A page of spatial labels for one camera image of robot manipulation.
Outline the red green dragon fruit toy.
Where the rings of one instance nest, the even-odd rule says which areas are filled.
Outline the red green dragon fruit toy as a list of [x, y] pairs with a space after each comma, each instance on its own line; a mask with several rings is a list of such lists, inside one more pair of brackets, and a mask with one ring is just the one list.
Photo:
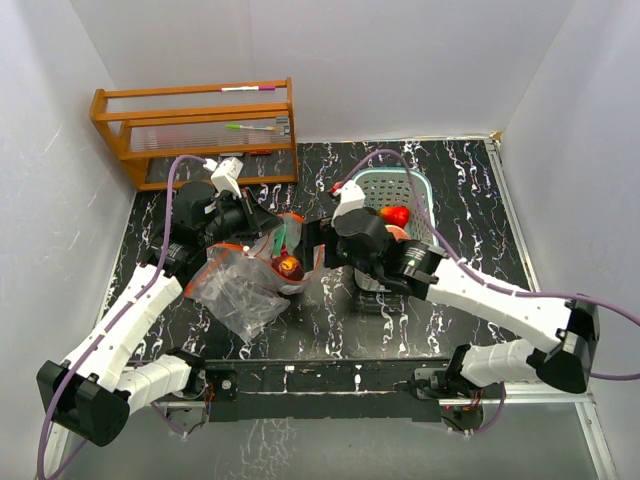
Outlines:
[[295, 250], [293, 241], [294, 228], [288, 223], [283, 223], [275, 230], [273, 236], [273, 245], [271, 251], [271, 266], [275, 268], [279, 258], [286, 255], [292, 255]]

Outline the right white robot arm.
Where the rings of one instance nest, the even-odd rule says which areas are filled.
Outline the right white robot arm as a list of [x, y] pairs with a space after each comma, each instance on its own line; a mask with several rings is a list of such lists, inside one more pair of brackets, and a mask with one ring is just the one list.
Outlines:
[[447, 367], [418, 380], [417, 388], [466, 397], [493, 384], [540, 380], [567, 393], [586, 391], [599, 340], [594, 304], [539, 298], [509, 284], [494, 290], [479, 274], [464, 273], [443, 249], [395, 239], [365, 208], [304, 223], [295, 250], [304, 269], [314, 266], [317, 247], [327, 268], [351, 266], [391, 293], [454, 307], [516, 334], [507, 343], [457, 347]]

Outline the clear orange zip top bag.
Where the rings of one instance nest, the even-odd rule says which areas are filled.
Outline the clear orange zip top bag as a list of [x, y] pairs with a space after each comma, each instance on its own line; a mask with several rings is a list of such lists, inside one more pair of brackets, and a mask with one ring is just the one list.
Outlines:
[[302, 245], [304, 218], [293, 213], [279, 214], [283, 223], [260, 238], [248, 250], [253, 265], [266, 288], [282, 295], [302, 293], [321, 268], [324, 246], [305, 250]]

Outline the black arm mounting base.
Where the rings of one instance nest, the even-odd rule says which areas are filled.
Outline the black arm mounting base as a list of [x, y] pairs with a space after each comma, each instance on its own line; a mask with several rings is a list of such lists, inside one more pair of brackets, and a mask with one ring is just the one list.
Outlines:
[[439, 393], [446, 363], [425, 359], [207, 360], [214, 422], [257, 419], [407, 419], [473, 430], [482, 397]]

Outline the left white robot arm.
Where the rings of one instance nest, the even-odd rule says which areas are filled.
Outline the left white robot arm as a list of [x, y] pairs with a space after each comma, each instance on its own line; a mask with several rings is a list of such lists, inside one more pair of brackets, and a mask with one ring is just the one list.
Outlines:
[[210, 247], [257, 241], [283, 223], [253, 193], [202, 181], [170, 190], [163, 226], [155, 231], [129, 284], [81, 344], [36, 374], [48, 421], [102, 447], [129, 416], [174, 392], [200, 396], [207, 376], [197, 356], [172, 350], [140, 373], [125, 368], [160, 314], [207, 261]]

